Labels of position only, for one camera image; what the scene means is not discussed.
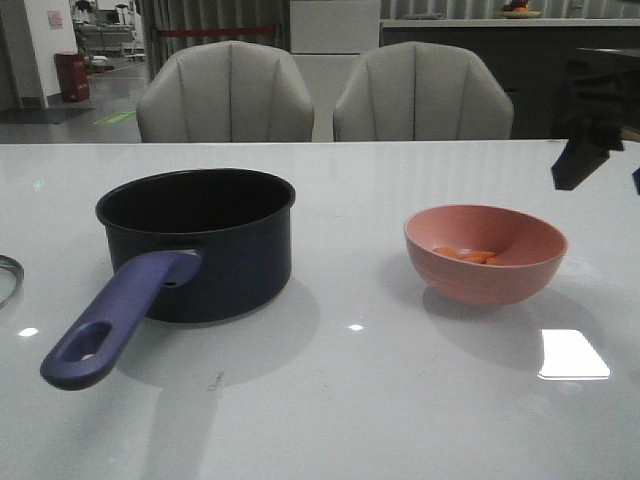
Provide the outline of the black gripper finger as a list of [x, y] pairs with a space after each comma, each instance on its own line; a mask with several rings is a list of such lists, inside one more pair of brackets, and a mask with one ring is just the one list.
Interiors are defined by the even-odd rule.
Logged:
[[623, 151], [621, 128], [610, 125], [578, 125], [551, 167], [556, 190], [574, 190], [610, 157]]
[[632, 174], [632, 181], [637, 195], [640, 195], [640, 168], [637, 168]]

